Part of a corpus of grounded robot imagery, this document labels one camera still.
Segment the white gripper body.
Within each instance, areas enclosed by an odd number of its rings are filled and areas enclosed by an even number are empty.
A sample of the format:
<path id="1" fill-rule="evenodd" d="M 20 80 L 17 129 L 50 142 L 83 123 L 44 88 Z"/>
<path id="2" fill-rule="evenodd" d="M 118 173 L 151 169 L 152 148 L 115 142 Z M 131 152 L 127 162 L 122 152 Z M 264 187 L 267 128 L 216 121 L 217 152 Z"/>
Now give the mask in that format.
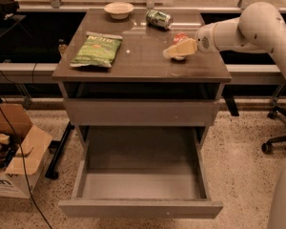
<path id="1" fill-rule="evenodd" d="M 194 35 L 194 39 L 200 52 L 218 52 L 215 45 L 215 24 L 208 24 L 199 28 Z"/>

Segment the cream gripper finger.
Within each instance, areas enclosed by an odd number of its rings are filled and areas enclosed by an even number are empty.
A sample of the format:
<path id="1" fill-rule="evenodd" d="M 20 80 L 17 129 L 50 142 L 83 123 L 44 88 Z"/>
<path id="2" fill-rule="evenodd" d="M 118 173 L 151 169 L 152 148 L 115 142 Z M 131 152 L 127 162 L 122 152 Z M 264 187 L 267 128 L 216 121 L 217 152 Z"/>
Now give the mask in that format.
<path id="1" fill-rule="evenodd" d="M 164 50 L 163 56 L 165 58 L 182 58 L 194 54 L 196 51 L 196 41 L 192 38 L 186 38 Z"/>

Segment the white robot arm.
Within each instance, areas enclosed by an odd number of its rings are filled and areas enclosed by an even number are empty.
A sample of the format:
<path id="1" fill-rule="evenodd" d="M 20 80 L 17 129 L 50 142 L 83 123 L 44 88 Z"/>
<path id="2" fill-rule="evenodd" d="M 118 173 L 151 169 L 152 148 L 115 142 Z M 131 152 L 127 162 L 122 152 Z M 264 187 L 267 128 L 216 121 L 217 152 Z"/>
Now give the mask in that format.
<path id="1" fill-rule="evenodd" d="M 249 5 L 239 17 L 201 27 L 193 39 L 181 39 L 163 52 L 178 58 L 197 51 L 268 53 L 286 80 L 286 24 L 266 2 Z M 267 229 L 286 229 L 286 158 L 276 182 Z"/>

